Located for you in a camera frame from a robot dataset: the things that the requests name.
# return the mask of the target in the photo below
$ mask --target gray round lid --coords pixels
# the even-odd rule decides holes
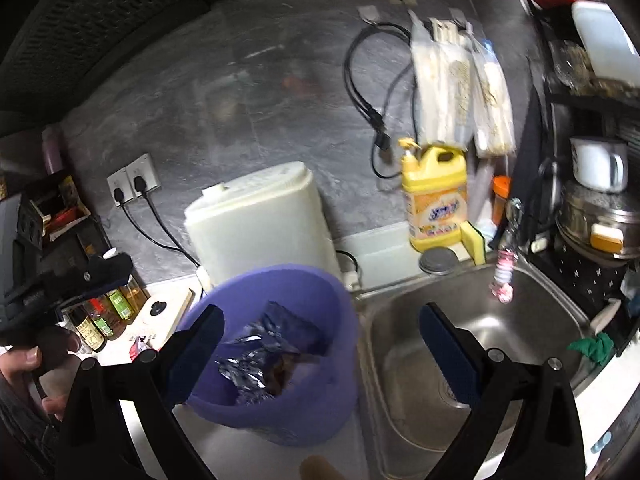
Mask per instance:
[[[640,200],[628,192],[602,193],[570,180],[564,185],[564,199],[588,213],[615,214],[626,217],[628,221],[640,222]]]
[[[434,247],[422,253],[418,264],[423,272],[443,276],[456,268],[458,257],[448,247]]]

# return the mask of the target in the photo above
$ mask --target white plastic container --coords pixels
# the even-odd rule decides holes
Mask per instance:
[[[341,278],[318,188],[302,162],[204,189],[184,215],[213,285],[277,264],[319,267]]]
[[[595,75],[640,87],[640,56],[609,6],[575,2],[571,12]]]

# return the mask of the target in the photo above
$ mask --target bucket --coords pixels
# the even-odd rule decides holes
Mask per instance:
[[[357,399],[358,320],[350,295],[336,277],[296,265],[248,272],[204,297],[185,314],[178,330],[190,327],[208,304],[215,304],[225,316],[221,343],[230,341],[260,317],[268,301],[310,321],[331,341],[316,369],[274,399],[241,406],[235,404],[235,385],[219,373],[214,352],[187,404],[206,420],[252,430],[276,444],[319,444],[340,430]]]

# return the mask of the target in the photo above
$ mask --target wall outlet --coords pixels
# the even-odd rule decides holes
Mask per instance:
[[[113,197],[113,192],[116,188],[120,188],[124,193],[124,202],[128,202],[129,200],[133,200],[133,188],[129,182],[129,176],[127,175],[127,171],[124,168],[116,171],[114,174],[107,177],[107,183],[109,184],[109,190],[111,191],[111,199],[113,203],[117,206],[120,205],[116,202],[116,199]]]
[[[145,153],[144,155],[134,160],[126,167],[126,170],[127,176],[129,177],[129,183],[131,184],[131,189],[133,190],[135,196],[142,196],[142,193],[138,193],[133,184],[133,180],[137,176],[141,176],[145,179],[147,191],[152,191],[155,188],[160,187],[158,175],[156,174],[156,170],[151,163],[151,156],[148,153]]]

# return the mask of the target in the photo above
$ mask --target white plastic bag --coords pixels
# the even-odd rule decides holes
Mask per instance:
[[[509,155],[516,150],[513,112],[504,72],[489,41],[472,38],[473,115],[476,152],[481,158]]]
[[[453,22],[431,19],[434,38],[421,20],[414,22],[411,52],[420,91],[420,145],[444,144],[466,150],[474,134],[472,58],[463,47],[466,39]]]

